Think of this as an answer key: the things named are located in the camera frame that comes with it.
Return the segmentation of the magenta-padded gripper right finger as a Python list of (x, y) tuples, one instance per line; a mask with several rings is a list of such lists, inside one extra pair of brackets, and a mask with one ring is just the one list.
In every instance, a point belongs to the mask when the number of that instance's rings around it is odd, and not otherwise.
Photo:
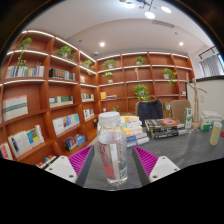
[(157, 157), (136, 145), (132, 147), (132, 156), (143, 186), (180, 170), (168, 157)]

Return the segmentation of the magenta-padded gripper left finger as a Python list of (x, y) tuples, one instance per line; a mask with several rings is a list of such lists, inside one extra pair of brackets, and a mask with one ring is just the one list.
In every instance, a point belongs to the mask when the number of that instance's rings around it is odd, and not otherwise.
[(58, 157), (46, 171), (83, 187), (92, 163), (95, 151), (90, 145), (67, 156)]

